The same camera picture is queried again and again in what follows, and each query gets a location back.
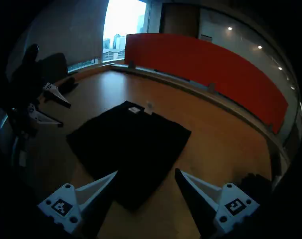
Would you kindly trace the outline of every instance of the orange wall panel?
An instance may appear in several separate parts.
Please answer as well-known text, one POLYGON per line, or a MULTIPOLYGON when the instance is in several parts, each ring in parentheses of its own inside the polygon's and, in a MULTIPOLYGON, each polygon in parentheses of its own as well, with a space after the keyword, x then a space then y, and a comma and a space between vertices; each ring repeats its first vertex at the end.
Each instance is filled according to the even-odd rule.
POLYGON ((275 84, 241 56, 210 42, 174 34, 127 35, 125 63, 208 86, 257 116, 277 133, 288 104, 275 84))

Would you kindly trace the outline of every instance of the white tag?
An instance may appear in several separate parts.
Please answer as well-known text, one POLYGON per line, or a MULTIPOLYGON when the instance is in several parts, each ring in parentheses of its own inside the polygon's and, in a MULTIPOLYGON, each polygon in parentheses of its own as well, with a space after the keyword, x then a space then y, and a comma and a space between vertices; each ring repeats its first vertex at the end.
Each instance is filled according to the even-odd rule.
POLYGON ((138 113, 140 110, 138 109, 138 108, 136 108, 136 107, 131 107, 131 108, 129 108, 129 110, 131 111, 131 112, 133 112, 133 113, 138 113))

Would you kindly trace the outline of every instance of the window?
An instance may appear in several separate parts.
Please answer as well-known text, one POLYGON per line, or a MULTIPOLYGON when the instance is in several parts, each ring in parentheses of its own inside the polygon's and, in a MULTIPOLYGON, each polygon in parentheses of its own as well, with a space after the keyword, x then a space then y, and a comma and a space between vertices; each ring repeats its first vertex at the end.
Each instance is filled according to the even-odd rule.
POLYGON ((113 53, 117 53, 117 59, 124 59, 127 34, 146 32, 145 10, 146 3, 138 0, 109 0, 103 31, 102 62, 112 60, 113 53))
POLYGON ((125 53, 125 51, 120 51, 118 53, 118 59, 123 59, 124 58, 124 53, 125 53))
POLYGON ((102 61, 113 60, 113 52, 109 51, 102 54, 102 61))

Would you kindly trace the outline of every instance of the wall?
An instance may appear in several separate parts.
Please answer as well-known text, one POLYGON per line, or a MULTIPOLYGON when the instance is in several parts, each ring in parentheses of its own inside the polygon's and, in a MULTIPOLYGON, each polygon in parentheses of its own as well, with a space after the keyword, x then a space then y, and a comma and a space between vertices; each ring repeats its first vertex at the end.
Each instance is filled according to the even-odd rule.
POLYGON ((275 133, 284 121, 288 104, 275 84, 249 61, 213 43, 175 34, 131 34, 125 54, 130 62, 205 86, 214 83, 217 92, 272 125, 275 133))
POLYGON ((39 45, 37 60, 62 52, 68 65, 100 58, 109 0, 56 0, 42 10, 11 52, 6 74, 19 66, 26 47, 39 45))
POLYGON ((282 71, 278 69, 278 64, 281 65, 279 60, 273 61, 272 55, 275 54, 271 47, 257 33, 242 23, 206 9, 201 9, 199 34, 212 37, 213 44, 224 47, 248 60, 265 73, 281 91, 288 102, 284 123, 278 133, 279 139, 284 142, 292 129, 298 100, 295 91, 290 88, 291 82, 287 80, 288 72, 286 69, 282 71))
MULTIPOLYGON (((158 0, 156 2, 152 2, 149 20, 149 33, 159 32, 162 3, 164 2, 170 1, 158 0)), ((183 0, 175 2, 186 3, 186 1, 183 0)), ((284 123, 280 132, 278 133, 278 137, 283 143, 288 137, 295 120, 298 107, 298 97, 297 92, 294 92, 290 88, 291 85, 297 85, 294 73, 291 71, 292 67, 287 61, 287 58, 282 55, 283 52, 280 50, 280 47, 277 46, 273 39, 271 39, 271 37, 267 35, 267 33, 260 26, 251 21, 248 16, 244 16, 243 14, 237 13, 236 11, 230 9, 228 7, 229 2, 226 0, 194 0, 187 3, 200 4, 202 6, 209 6, 221 10, 225 13, 233 15, 235 18, 241 19, 243 22, 247 22, 252 26, 252 28, 250 28, 246 24, 241 23, 230 16, 219 14, 213 10, 208 11, 206 8, 201 8, 199 38, 200 34, 213 37, 212 43, 233 51, 245 58, 254 64, 258 69, 263 71, 275 83, 288 102, 288 109, 284 123), (228 25, 233 27, 232 31, 227 30, 228 25), (261 32, 263 36, 267 38, 267 41, 265 41, 263 37, 255 32, 253 28, 257 29, 258 32, 261 32), (274 44, 276 50, 274 50, 273 45, 269 46, 268 42, 274 44), (258 45, 262 45, 262 51, 257 48, 258 45), (283 70, 279 71, 278 66, 281 66, 283 70)))

